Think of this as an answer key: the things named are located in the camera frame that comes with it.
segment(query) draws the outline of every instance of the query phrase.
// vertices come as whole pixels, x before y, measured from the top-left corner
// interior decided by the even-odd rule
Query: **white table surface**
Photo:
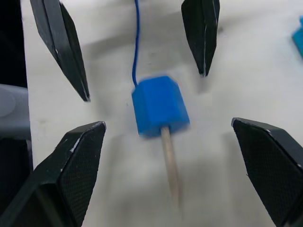
[[[302,0],[221,0],[217,49],[200,78],[181,0],[141,0],[137,79],[168,73],[191,126],[173,135],[184,218],[172,207],[160,138],[137,134],[131,99],[132,0],[64,0],[91,94],[84,103],[38,35],[22,0],[34,166],[73,128],[105,121],[98,178],[84,227],[273,227],[246,176],[232,117],[287,130],[303,145],[303,60],[291,40]]]

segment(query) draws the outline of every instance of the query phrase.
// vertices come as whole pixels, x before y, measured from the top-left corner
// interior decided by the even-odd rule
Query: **wooden stick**
[[[161,128],[162,145],[165,156],[165,164],[167,175],[169,178],[169,187],[173,201],[180,206],[181,191],[178,178],[177,163],[175,160],[174,150],[170,140],[170,133],[168,127]]]

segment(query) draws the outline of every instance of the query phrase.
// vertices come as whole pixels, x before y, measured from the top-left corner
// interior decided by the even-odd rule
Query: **blue foam block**
[[[139,135],[159,136],[164,126],[173,133],[189,124],[179,87],[168,76],[141,81],[132,97]]]
[[[300,18],[302,27],[293,34],[293,41],[298,48],[299,53],[303,57],[303,17]]]

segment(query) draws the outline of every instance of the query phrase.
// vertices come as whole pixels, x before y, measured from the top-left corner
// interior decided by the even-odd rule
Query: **blue object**
[[[303,57],[303,17],[300,17],[301,28],[293,34],[293,41],[298,48],[299,53]]]
[[[136,31],[136,41],[134,48],[134,63],[133,63],[132,78],[133,78],[134,86],[136,87],[137,86],[136,70],[137,70],[138,49],[139,49],[139,35],[140,35],[140,11],[139,11],[138,0],[134,0],[134,3],[136,5],[137,31]]]
[[[132,93],[139,135],[161,135],[161,127],[171,133],[189,124],[178,84],[168,76],[145,79]]]

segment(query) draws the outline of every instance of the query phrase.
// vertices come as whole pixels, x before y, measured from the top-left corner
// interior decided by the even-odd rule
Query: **blue cable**
[[[134,86],[136,87],[137,79],[136,79],[136,69],[137,69],[137,60],[138,60],[138,49],[139,49],[139,34],[140,34],[140,12],[139,12],[139,3],[138,0],[134,0],[136,5],[136,14],[137,14],[137,31],[136,31],[136,41],[135,41],[135,48],[134,48],[134,63],[133,63],[133,71],[132,77]]]

